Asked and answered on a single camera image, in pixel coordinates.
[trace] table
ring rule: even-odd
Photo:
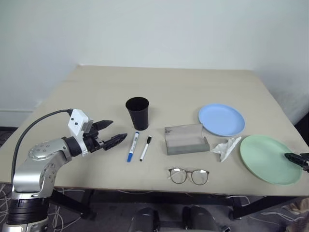
[[[127,99],[146,97],[150,102],[149,128],[140,132],[132,162],[127,155],[134,128],[125,108]],[[56,186],[91,189],[155,190],[240,194],[261,196],[308,196],[309,175],[303,172],[294,185],[277,186],[253,175],[243,164],[239,145],[223,163],[219,155],[200,152],[168,156],[164,127],[195,124],[199,109],[209,103],[222,103],[239,110],[246,119],[241,133],[245,138],[264,134],[286,144],[295,153],[309,152],[297,130],[290,123],[263,83],[245,70],[190,70],[78,66],[0,149],[0,181],[10,182],[11,161],[16,141],[35,119],[58,109],[79,108],[94,121],[113,120],[100,132],[103,140],[126,132],[127,138],[108,151],[97,151],[86,158],[73,158],[58,172]],[[18,154],[17,166],[36,143],[69,136],[66,113],[46,119],[25,137]],[[140,154],[148,135],[153,140],[143,162]],[[213,148],[226,138],[203,131]],[[202,186],[187,180],[174,184],[168,179],[168,168],[201,168],[210,172],[209,182]]]

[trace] floor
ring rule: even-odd
[[[12,132],[4,132],[0,131],[0,147],[4,142],[10,137]],[[5,193],[10,192],[10,186],[5,185],[3,191]],[[83,195],[82,189],[64,189],[64,193],[76,200],[80,200]],[[4,211],[6,205],[3,204],[4,199],[3,192],[0,193],[0,211]],[[256,197],[249,197],[251,201],[256,200]],[[58,208],[57,211],[59,214],[55,214],[56,209],[54,205],[50,206],[49,209],[49,218],[50,218],[50,226],[48,231],[52,232],[53,223],[56,223],[57,232],[61,231],[61,218],[63,219],[65,232],[75,232],[75,231],[83,231],[83,232],[126,232],[129,228],[131,219],[135,212],[138,210],[151,207],[159,212],[160,220],[163,221],[161,231],[171,230],[168,226],[174,225],[177,223],[175,221],[181,220],[182,208],[185,205],[180,204],[149,204],[149,203],[93,203],[91,204],[92,209],[97,212],[97,217],[94,221],[79,219],[79,215],[76,213],[72,213],[64,208]],[[228,218],[228,213],[230,209],[227,206],[221,205],[200,205],[201,207],[205,207],[210,213],[214,216],[219,226],[229,226],[232,232],[284,232],[285,227],[290,224],[279,217],[278,215],[268,215],[264,216],[261,214],[251,215],[253,218],[257,218],[259,220],[269,221],[271,223],[266,223],[262,221],[258,221],[256,219],[246,217],[241,220],[231,221]],[[281,212],[289,217],[296,218],[297,216],[292,215],[287,212],[285,209],[277,209],[276,212]],[[0,221],[3,219],[5,213],[0,215]]]

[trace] black cable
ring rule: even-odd
[[[54,111],[52,113],[49,113],[49,114],[46,114],[42,117],[40,117],[39,119],[35,120],[34,122],[32,122],[25,130],[24,132],[21,134],[21,136],[19,137],[18,141],[17,141],[17,144],[16,144],[16,147],[15,147],[15,151],[14,151],[14,154],[13,154],[13,160],[12,160],[12,171],[11,171],[11,182],[13,184],[13,178],[14,178],[14,175],[15,175],[15,168],[16,168],[16,161],[17,161],[17,153],[18,153],[18,150],[19,150],[19,147],[20,147],[20,144],[21,144],[21,141],[23,140],[23,138],[25,137],[25,135],[28,133],[28,131],[35,125],[37,124],[38,122],[42,121],[43,119],[49,117],[49,116],[52,116],[52,115],[55,115],[55,114],[59,114],[59,113],[62,113],[62,112],[67,112],[70,116],[72,114],[72,109],[67,109],[67,110],[57,110],[57,111]]]

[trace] tissue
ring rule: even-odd
[[[220,154],[220,162],[223,162],[240,140],[241,136],[237,139],[230,138],[227,140],[226,144],[218,144],[213,150],[211,150],[211,152]]]

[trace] blue marker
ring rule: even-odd
[[[132,143],[132,146],[131,146],[131,149],[130,149],[130,152],[129,152],[129,156],[127,157],[127,162],[128,163],[131,162],[131,159],[133,157],[133,153],[134,153],[134,150],[135,150],[136,143],[137,143],[137,140],[139,138],[139,135],[140,135],[140,133],[135,132],[133,143]]]

